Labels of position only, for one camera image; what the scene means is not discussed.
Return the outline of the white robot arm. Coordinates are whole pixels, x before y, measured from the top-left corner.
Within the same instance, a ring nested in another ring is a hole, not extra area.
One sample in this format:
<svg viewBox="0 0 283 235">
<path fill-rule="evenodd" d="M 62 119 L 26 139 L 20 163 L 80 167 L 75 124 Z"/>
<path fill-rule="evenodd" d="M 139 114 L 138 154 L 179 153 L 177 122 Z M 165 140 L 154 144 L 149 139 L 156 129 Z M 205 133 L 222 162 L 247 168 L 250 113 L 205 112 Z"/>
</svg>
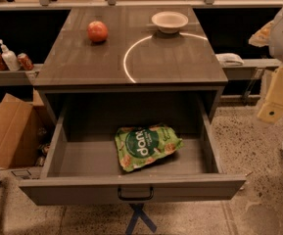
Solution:
<svg viewBox="0 0 283 235">
<path fill-rule="evenodd" d="M 257 118 L 275 123 L 283 117 L 283 7 L 274 19 L 251 36 L 253 46 L 267 46 L 271 57 L 281 65 L 271 74 L 271 82 L 259 108 Z"/>
</svg>

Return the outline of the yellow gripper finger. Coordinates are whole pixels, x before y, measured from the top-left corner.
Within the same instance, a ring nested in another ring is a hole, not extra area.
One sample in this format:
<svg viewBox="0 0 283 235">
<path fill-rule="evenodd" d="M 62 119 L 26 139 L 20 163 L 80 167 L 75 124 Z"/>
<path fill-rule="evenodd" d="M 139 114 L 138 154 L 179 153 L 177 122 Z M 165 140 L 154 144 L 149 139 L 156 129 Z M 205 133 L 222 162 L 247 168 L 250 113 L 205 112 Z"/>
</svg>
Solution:
<svg viewBox="0 0 283 235">
<path fill-rule="evenodd" d="M 283 64 L 272 74 L 267 93 L 257 114 L 265 123 L 274 124 L 283 117 Z"/>
<path fill-rule="evenodd" d="M 249 44 L 256 47 L 268 46 L 272 26 L 273 21 L 266 23 L 261 29 L 259 29 L 250 37 Z"/>
</svg>

